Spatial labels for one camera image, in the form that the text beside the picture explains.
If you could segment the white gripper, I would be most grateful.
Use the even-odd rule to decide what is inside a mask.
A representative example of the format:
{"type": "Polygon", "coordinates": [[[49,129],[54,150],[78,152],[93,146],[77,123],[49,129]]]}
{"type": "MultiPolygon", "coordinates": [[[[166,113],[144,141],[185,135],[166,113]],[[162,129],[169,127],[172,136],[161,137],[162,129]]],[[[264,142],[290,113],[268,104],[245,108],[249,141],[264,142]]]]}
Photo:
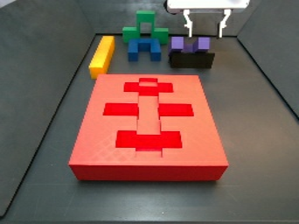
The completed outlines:
{"type": "Polygon", "coordinates": [[[222,19],[218,22],[218,39],[222,37],[222,29],[226,27],[230,10],[242,11],[249,4],[249,0],[165,0],[164,8],[170,14],[182,11],[185,20],[184,27],[188,29],[188,37],[192,37],[190,12],[222,11],[222,19]]]}

